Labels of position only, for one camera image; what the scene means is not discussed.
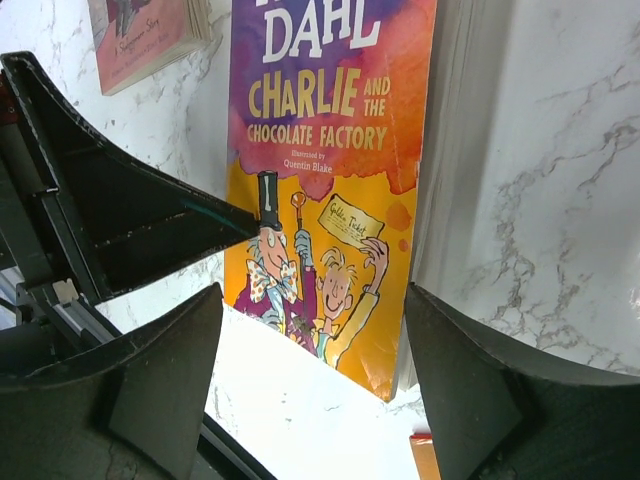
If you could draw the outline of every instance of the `orange paint splatter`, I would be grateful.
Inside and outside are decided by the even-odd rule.
[[[396,201],[387,209],[386,220],[388,226],[399,232],[404,232],[411,226],[413,218],[409,214],[407,207],[400,201]]]

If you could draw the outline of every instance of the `book title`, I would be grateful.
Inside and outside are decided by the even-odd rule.
[[[323,48],[336,41],[348,39],[351,50],[375,47],[380,36],[380,21],[365,28],[366,0],[309,0],[299,25],[280,0],[256,0],[257,8],[264,12],[266,41],[262,57],[264,64],[272,64],[285,57],[299,57],[301,47],[308,47],[310,58],[322,58]],[[319,15],[323,18],[322,31]],[[249,110],[256,119],[313,118],[316,115],[341,115],[354,117],[354,103],[360,94],[364,96],[365,117],[383,117],[386,114],[386,97],[391,91],[388,76],[359,81],[360,68],[337,67],[331,72],[334,85],[327,94],[326,79],[330,77],[324,68],[302,69],[295,79],[283,79],[281,70],[265,73],[249,90]],[[362,92],[358,85],[364,83]],[[354,148],[357,150],[382,150],[387,127],[366,125],[323,125],[314,131],[311,125],[251,124],[247,135],[251,142],[278,143],[303,146]]]

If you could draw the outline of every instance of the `book cover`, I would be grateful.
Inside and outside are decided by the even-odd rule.
[[[225,298],[389,400],[435,0],[233,2]]]
[[[182,0],[88,1],[103,93],[158,60],[186,33]]]

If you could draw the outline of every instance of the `white marble table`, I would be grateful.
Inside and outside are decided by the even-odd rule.
[[[85,118],[137,158],[224,196],[230,0],[216,41],[113,97],[100,95],[87,0],[4,0],[0,52],[31,50]],[[209,258],[102,311],[128,331],[222,279]],[[247,318],[226,312],[207,412],[281,480],[417,479],[417,389],[390,405]]]

